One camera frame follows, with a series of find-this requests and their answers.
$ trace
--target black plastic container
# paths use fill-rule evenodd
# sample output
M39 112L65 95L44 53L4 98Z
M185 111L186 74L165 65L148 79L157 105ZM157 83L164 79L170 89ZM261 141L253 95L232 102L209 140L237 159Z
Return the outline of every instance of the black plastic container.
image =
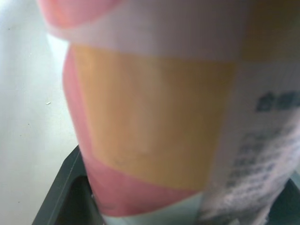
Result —
M275 201L267 225L300 225L300 177ZM65 159L33 225L103 225L77 146Z

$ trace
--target printed pattern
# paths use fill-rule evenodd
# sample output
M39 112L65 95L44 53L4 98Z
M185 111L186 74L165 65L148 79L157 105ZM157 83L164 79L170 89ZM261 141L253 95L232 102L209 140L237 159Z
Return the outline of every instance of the printed pattern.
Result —
M289 123L299 123L297 74L300 71L300 2L38 2L49 31L71 42L64 71L65 93L90 183L107 224L139 225L151 221L151 224L165 225L174 224L177 219L184 218L182 224L192 225L197 211L200 211L199 208L202 209L201 216L206 215L208 219L213 217L212 221L216 222L215 224L236 221L238 217L242 222L245 215L249 218L248 211L238 216L233 213L232 218L223 217L228 215L226 210L233 208L227 207L227 199L222 191L243 181L242 178L238 182L228 180L230 174L232 177L241 176L247 179L256 174L256 170L252 168L248 168L247 173L232 171L232 165L245 166L247 163L247 166L251 167L251 163L254 164L251 158L245 161L236 158L240 144L236 140L239 140L241 135L259 130L261 126L277 129L273 121L277 121L277 125L283 128ZM161 74L164 75L161 76L163 80L155 77ZM193 78L197 76L198 82L195 82ZM178 108L173 107L174 105L166 105L174 99L159 99L157 96L172 96L172 85L176 87L176 79L183 80L180 86L183 91L176 96L181 99L181 102L178 102L189 105L193 101L199 106L195 107L195 114L199 115L199 118L193 120L193 117L185 115L185 122L191 119L195 123L185 127L186 142L182 142L182 146L177 142L172 148L161 144L163 142L159 139L158 131L167 131L164 129L172 122L180 121L182 114ZM161 91L165 90L165 87L168 87L170 92L162 95ZM191 90L190 87L194 87L192 90L195 92L189 93L187 90ZM132 102L132 97L136 96L134 91L137 89L145 93L144 99L135 99L136 102ZM105 91L114 93L113 97L107 98ZM139 110L140 122L155 118L155 112L151 111L153 106L161 109L172 106L174 113L163 112L165 117L160 121L163 125L161 127L151 123L142 124L148 131L139 132L137 138L127 132L126 128L129 124L136 130L140 127L129 123L131 120L128 118L132 112L124 111L122 106L128 103L132 106L136 103L143 105L144 102L148 103L148 108L135 109ZM215 108L210 108L209 103L215 103ZM103 115L104 112L108 116L111 112L115 113L111 113L112 117L119 120L107 121L116 128L123 128L121 133L124 136L115 135L113 126L102 129L107 121L99 115ZM269 120L269 115L276 119ZM193 125L201 129L193 130ZM157 142L148 139L149 133L157 134ZM170 140L177 141L182 135L178 134L162 132L161 136L169 135ZM198 136L188 139L189 134ZM199 146L194 145L197 138L201 140ZM147 148L138 148L140 143L133 145L128 141L135 139L141 140L141 143L155 144ZM108 146L112 146L112 149L103 151ZM176 150L178 146L191 150L192 154ZM260 184L262 187L259 188L264 189L264 193L275 193L273 197L276 196L278 190L270 186L274 182L279 186L284 184L291 167L283 170L282 162L292 160L292 164L295 165L299 158L298 149L298 145L292 149L285 148L284 151L291 152L295 157L286 155L282 161L268 167L270 170L284 173L279 173L277 177L275 173L263 177L267 184ZM192 163L181 164L181 161L175 158ZM220 168L218 165L223 162L228 166ZM149 169L152 165L157 165L156 171ZM214 188L216 181L219 189ZM258 191L258 188L247 188ZM195 204L195 199L199 202L202 199L199 192L204 192L201 207L200 204ZM217 209L215 205L219 205L219 200L225 206ZM245 206L244 202L239 202L241 208ZM183 216L179 212L184 211L184 208L193 209L190 210L193 213L186 212L187 216Z

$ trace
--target white surface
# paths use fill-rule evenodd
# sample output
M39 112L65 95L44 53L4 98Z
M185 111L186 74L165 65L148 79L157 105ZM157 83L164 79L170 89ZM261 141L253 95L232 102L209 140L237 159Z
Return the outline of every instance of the white surface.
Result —
M31 225L77 145L54 63L35 1L0 0L1 225Z

